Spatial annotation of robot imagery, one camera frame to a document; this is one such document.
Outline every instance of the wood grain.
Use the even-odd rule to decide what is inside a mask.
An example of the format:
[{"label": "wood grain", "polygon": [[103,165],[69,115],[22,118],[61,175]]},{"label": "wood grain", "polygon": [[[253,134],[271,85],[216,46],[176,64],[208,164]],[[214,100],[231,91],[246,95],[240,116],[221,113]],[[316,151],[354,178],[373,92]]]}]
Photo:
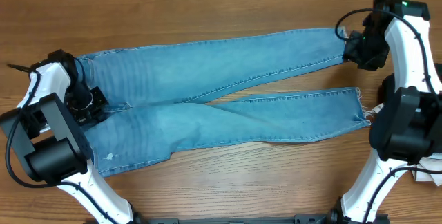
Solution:
[{"label": "wood grain", "polygon": [[[430,7],[430,43],[442,62],[442,3]],[[22,99],[29,83],[4,64],[29,65],[63,48],[80,55],[109,48],[259,35],[333,26],[372,0],[0,0],[0,112]],[[364,16],[346,26],[358,28]],[[362,103],[392,72],[346,63],[220,98],[359,86]],[[326,212],[354,183],[369,154],[368,129],[309,145],[254,142],[175,153],[169,161],[107,178],[146,217],[228,218]],[[4,147],[5,138],[0,137]],[[25,178],[17,159],[17,173]],[[0,166],[0,223],[81,223],[90,215],[57,189],[18,186]],[[442,223],[442,192],[407,174],[381,206],[392,223]]]}]

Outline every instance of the black cable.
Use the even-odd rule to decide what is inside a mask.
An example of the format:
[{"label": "black cable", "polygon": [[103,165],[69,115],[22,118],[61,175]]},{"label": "black cable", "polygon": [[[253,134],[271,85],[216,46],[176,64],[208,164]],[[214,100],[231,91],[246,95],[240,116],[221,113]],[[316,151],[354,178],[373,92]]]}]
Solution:
[{"label": "black cable", "polygon": [[6,152],[5,152],[6,169],[8,170],[8,173],[11,176],[11,178],[14,179],[14,181],[17,182],[18,184],[20,184],[21,186],[33,188],[33,189],[52,187],[54,185],[49,185],[49,184],[33,185],[30,183],[26,183],[26,182],[22,181],[20,178],[18,178],[17,175],[15,175],[14,171],[12,170],[11,161],[10,161],[10,150],[11,150],[11,146],[12,146],[12,140],[14,139],[15,130],[17,129],[17,126],[19,125],[19,122],[20,122],[21,118],[23,117],[23,112],[24,112],[23,109],[25,109],[29,105],[29,103],[32,101],[32,99],[35,95],[35,92],[38,89],[38,86],[40,84],[41,74],[38,71],[32,71],[30,68],[26,68],[26,67],[19,66],[19,65],[8,64],[8,66],[10,68],[15,68],[20,71],[24,71],[24,72],[28,72],[28,73],[34,72],[37,75],[37,79],[35,80],[35,85],[32,88],[31,92],[29,92],[28,99],[25,101],[24,105],[21,107],[21,109],[19,110],[19,113],[17,114],[17,118],[12,123],[12,127],[11,127],[11,130],[8,135],[8,140],[6,141]]},{"label": "black cable", "polygon": [[336,26],[335,26],[335,29],[334,29],[334,32],[335,32],[336,36],[339,39],[343,40],[343,41],[353,41],[353,40],[359,39],[360,37],[356,37],[356,38],[341,37],[339,35],[339,33],[338,33],[338,27],[339,27],[340,23],[342,23],[342,21],[344,21],[344,19],[346,19],[349,16],[354,15],[356,13],[360,13],[360,12],[381,12],[381,13],[384,13],[384,14],[396,17],[401,22],[403,22],[408,28],[410,28],[410,30],[413,32],[414,36],[416,37],[416,39],[417,39],[417,41],[419,43],[419,46],[421,47],[422,60],[423,60],[423,73],[425,75],[425,81],[427,83],[427,86],[428,86],[431,94],[434,97],[434,101],[436,102],[436,105],[437,105],[438,109],[440,109],[441,108],[441,103],[439,102],[438,94],[434,90],[433,85],[431,84],[431,81],[430,81],[431,76],[430,76],[430,73],[428,72],[427,53],[425,51],[425,46],[423,45],[421,34],[413,27],[412,24],[409,23],[409,21],[405,20],[403,17],[399,16],[396,13],[389,12],[389,11],[386,11],[386,10],[381,10],[381,9],[365,8],[365,9],[353,10],[353,11],[348,12],[347,14],[343,15],[338,20],[338,23],[336,23]]},{"label": "black cable", "polygon": [[80,191],[89,201],[90,203],[92,203],[92,205],[98,210],[98,212],[100,214],[102,214],[102,216],[105,219],[108,219],[112,224],[118,224],[118,222],[116,220],[114,220],[112,217],[110,217],[108,215],[108,213],[106,213],[98,204],[97,202],[94,200],[94,198],[92,198],[92,196],[90,196],[90,194],[88,192],[86,192],[86,190],[84,190],[80,185],[75,184],[75,183],[70,183],[70,182],[60,182],[58,185],[69,185],[74,187],[76,190]]},{"label": "black cable", "polygon": [[[425,81],[426,81],[426,84],[427,84],[431,94],[434,97],[434,100],[435,100],[436,105],[437,105],[437,109],[439,110],[441,108],[441,104],[439,102],[439,96],[436,93],[436,91],[434,90],[433,85],[431,84],[431,81],[430,81],[431,76],[430,76],[430,74],[428,72],[427,53],[425,51],[425,46],[423,45],[423,40],[422,40],[421,34],[416,30],[415,27],[413,27],[412,24],[409,23],[409,21],[405,20],[403,17],[399,16],[398,14],[395,14],[393,12],[389,12],[389,11],[386,11],[386,10],[381,10],[381,9],[365,8],[365,9],[353,10],[351,12],[348,12],[344,16],[342,16],[338,20],[338,23],[336,23],[336,26],[335,26],[335,29],[334,29],[334,32],[335,32],[336,36],[339,39],[343,40],[343,41],[353,41],[353,40],[362,38],[362,37],[345,38],[345,37],[341,37],[339,35],[339,33],[338,33],[338,27],[342,23],[342,21],[344,21],[344,19],[348,18],[349,16],[351,16],[353,14],[360,13],[360,12],[381,12],[381,13],[385,13],[387,15],[396,17],[397,19],[402,21],[408,28],[410,28],[410,30],[413,32],[414,36],[416,37],[416,39],[417,39],[417,41],[419,43],[419,46],[421,47],[422,59],[423,59],[423,72],[424,72],[424,75],[425,75]],[[412,168],[412,167],[402,167],[402,168],[393,169],[390,173],[388,173],[388,175],[382,180],[382,182],[378,185],[378,187],[374,191],[373,196],[370,199],[370,202],[368,202],[367,211],[365,212],[362,224],[366,224],[367,223],[367,219],[368,219],[368,216],[369,216],[369,212],[372,209],[373,202],[376,199],[376,197],[377,197],[378,193],[380,192],[380,190],[382,189],[382,187],[384,186],[384,184],[388,181],[388,179],[390,179],[391,176],[394,176],[394,174],[396,172],[403,171],[403,170],[406,170],[406,171],[418,171],[418,172],[423,172],[423,173],[427,173],[427,174],[442,174],[442,171],[432,171],[432,170],[429,170],[429,169],[420,169],[420,168]]]},{"label": "black cable", "polygon": [[74,59],[75,59],[75,61],[77,61],[77,62],[80,64],[80,66],[81,66],[81,72],[83,73],[83,77],[82,77],[81,80],[82,80],[83,82],[86,83],[86,73],[84,72],[83,64],[82,64],[82,62],[80,61],[80,59],[78,59],[78,58],[76,58],[76,57],[74,57]]},{"label": "black cable", "polygon": [[379,194],[379,192],[382,189],[382,187],[384,186],[384,184],[388,181],[388,179],[390,179],[390,177],[394,176],[394,174],[396,172],[403,171],[403,170],[406,170],[406,171],[417,171],[417,172],[423,172],[423,173],[427,173],[427,174],[436,174],[436,175],[442,174],[442,171],[433,171],[433,170],[429,170],[429,169],[412,168],[412,167],[402,167],[402,168],[397,168],[397,169],[391,170],[388,173],[388,175],[382,180],[382,182],[379,183],[378,187],[376,188],[376,190],[373,193],[372,198],[370,199],[370,202],[368,202],[367,211],[365,212],[362,224],[366,224],[367,223],[368,215],[369,215],[370,210],[372,210],[372,206],[373,206],[374,200],[376,199],[376,196]]},{"label": "black cable", "polygon": [[47,187],[54,187],[54,186],[58,186],[58,185],[69,185],[74,187],[76,190],[80,191],[89,201],[90,203],[92,203],[92,205],[98,210],[98,212],[103,215],[103,217],[107,220],[109,220],[112,224],[118,224],[117,221],[115,221],[112,217],[110,217],[98,204],[97,202],[95,202],[95,200],[92,198],[92,196],[90,196],[90,194],[84,190],[80,185],[77,185],[75,183],[70,183],[70,182],[60,182],[57,184],[40,184],[40,185],[34,185],[34,184],[30,184],[27,182],[22,181],[22,179],[20,179],[12,170],[12,166],[11,166],[11,161],[10,161],[10,150],[11,150],[11,146],[12,146],[12,141],[14,138],[14,134],[15,134],[15,130],[17,129],[21,118],[23,117],[23,113],[24,113],[24,109],[26,107],[29,106],[29,104],[32,102],[32,99],[35,96],[35,93],[37,92],[37,89],[40,85],[40,80],[41,80],[41,74],[39,71],[35,70],[35,69],[31,69],[31,68],[27,68],[25,66],[20,66],[20,65],[14,65],[14,64],[8,64],[8,67],[10,68],[14,68],[17,69],[19,71],[23,71],[23,72],[27,72],[27,73],[35,73],[37,75],[37,79],[35,80],[35,84],[31,90],[31,92],[29,92],[29,96],[28,99],[25,101],[25,103],[23,104],[23,106],[20,108],[19,113],[17,114],[17,118],[14,120],[14,122],[12,123],[11,126],[11,130],[9,132],[8,135],[8,139],[6,141],[6,152],[5,152],[5,162],[6,162],[6,169],[8,170],[9,175],[11,176],[11,178],[18,183],[21,186],[27,187],[27,188],[31,188],[31,189],[42,189],[42,188],[47,188]]}]

